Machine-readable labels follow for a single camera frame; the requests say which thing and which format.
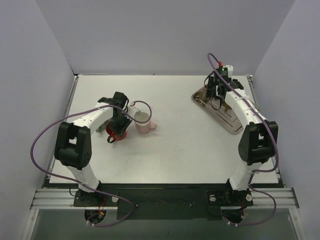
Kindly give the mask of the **red mug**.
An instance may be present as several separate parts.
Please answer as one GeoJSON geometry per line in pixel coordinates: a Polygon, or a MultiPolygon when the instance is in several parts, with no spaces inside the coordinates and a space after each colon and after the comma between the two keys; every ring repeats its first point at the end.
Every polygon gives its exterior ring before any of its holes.
{"type": "Polygon", "coordinates": [[[119,135],[111,130],[110,128],[110,122],[106,125],[105,131],[108,134],[107,143],[113,144],[116,141],[121,141],[127,136],[127,131],[125,130],[122,135],[119,135]]]}

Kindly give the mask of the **green ceramic mug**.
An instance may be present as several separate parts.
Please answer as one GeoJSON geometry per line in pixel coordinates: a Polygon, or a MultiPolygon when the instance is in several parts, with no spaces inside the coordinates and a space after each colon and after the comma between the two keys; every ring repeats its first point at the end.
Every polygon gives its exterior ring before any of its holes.
{"type": "Polygon", "coordinates": [[[95,132],[96,132],[96,133],[101,133],[102,131],[104,131],[104,130],[106,129],[106,127],[107,127],[107,124],[108,124],[108,122],[104,122],[102,125],[100,125],[100,126],[95,130],[95,132]]]}

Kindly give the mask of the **pink ceramic mug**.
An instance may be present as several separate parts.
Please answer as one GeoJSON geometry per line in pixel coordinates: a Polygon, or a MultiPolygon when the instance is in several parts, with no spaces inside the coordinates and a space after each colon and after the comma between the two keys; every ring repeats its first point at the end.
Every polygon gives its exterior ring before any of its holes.
{"type": "Polygon", "coordinates": [[[147,134],[157,128],[157,124],[151,122],[151,116],[147,112],[137,112],[134,118],[137,120],[135,126],[140,134],[147,134]]]}

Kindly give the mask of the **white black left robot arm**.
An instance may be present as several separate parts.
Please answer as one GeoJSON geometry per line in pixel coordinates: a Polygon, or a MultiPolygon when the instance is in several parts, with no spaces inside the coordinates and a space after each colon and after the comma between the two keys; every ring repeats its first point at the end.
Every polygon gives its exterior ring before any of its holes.
{"type": "Polygon", "coordinates": [[[59,125],[54,157],[79,181],[78,189],[86,192],[85,200],[92,206],[103,200],[103,193],[97,190],[100,181],[90,166],[92,134],[97,130],[106,131],[110,144],[125,138],[132,122],[123,112],[128,110],[128,103],[127,96],[117,91],[112,98],[99,99],[94,111],[59,125]]]}

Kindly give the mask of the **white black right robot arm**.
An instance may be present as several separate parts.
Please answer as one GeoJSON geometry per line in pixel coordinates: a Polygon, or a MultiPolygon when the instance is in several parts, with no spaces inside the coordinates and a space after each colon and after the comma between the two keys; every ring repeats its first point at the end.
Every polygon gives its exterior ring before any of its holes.
{"type": "Polygon", "coordinates": [[[254,175],[272,173],[279,165],[277,137],[279,126],[275,121],[268,121],[262,116],[254,103],[250,101],[243,85],[236,79],[225,79],[217,72],[212,72],[203,86],[205,99],[211,102],[219,100],[219,107],[228,106],[242,125],[243,134],[238,144],[240,164],[227,183],[230,188],[223,192],[224,201],[236,204],[247,191],[254,175]]]}

